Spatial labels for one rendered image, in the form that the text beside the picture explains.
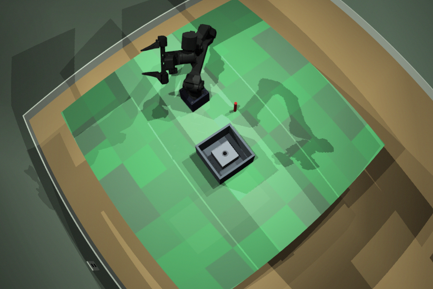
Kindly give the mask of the white square plate with hole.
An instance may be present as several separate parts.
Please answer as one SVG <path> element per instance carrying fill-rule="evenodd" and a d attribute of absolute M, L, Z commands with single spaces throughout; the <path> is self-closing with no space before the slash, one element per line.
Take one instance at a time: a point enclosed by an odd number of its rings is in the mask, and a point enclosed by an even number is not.
<path fill-rule="evenodd" d="M 217 148 L 211 151 L 212 157 L 216 160 L 216 162 L 220 165 L 220 167 L 225 169 L 230 164 L 238 160 L 239 155 L 233 149 L 228 141 L 224 142 Z"/>

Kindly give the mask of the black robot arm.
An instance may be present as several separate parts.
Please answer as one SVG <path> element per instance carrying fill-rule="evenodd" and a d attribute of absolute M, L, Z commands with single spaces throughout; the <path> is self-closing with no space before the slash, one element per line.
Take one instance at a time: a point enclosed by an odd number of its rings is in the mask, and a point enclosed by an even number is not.
<path fill-rule="evenodd" d="M 186 93 L 195 100 L 204 92 L 204 81 L 201 78 L 201 71 L 204 64 L 208 46 L 216 37 L 216 30 L 210 25 L 200 24 L 197 33 L 195 31 L 185 32 L 182 34 L 181 50 L 182 65 L 191 63 L 192 70 L 187 74 L 182 87 Z M 178 73 L 175 57 L 177 53 L 165 53 L 165 70 L 169 71 L 169 75 Z"/>

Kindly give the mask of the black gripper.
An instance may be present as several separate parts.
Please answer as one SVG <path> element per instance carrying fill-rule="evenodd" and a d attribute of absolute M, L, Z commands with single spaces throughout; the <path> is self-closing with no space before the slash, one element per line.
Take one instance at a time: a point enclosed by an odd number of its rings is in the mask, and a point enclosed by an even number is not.
<path fill-rule="evenodd" d="M 168 77 L 169 74 L 165 70 L 166 66 L 165 66 L 165 62 L 164 62 L 164 58 L 165 58 L 164 54 L 165 53 L 177 53 L 178 57 L 175 57 L 176 62 L 178 62 L 178 65 L 182 65 L 182 53 L 181 53 L 181 50 L 165 52 L 165 47 L 167 47 L 167 37 L 164 35 L 158 36 L 158 39 L 156 39 L 155 43 L 142 49 L 141 52 L 147 51 L 147 50 L 152 50 L 154 48 L 159 48 L 159 47 L 161 49 L 160 50 L 161 72 L 160 73 L 158 71 L 156 71 L 156 72 L 144 72 L 144 73 L 142 73 L 142 75 L 156 77 L 161 82 L 161 84 L 167 84 L 169 82 L 169 77 Z"/>

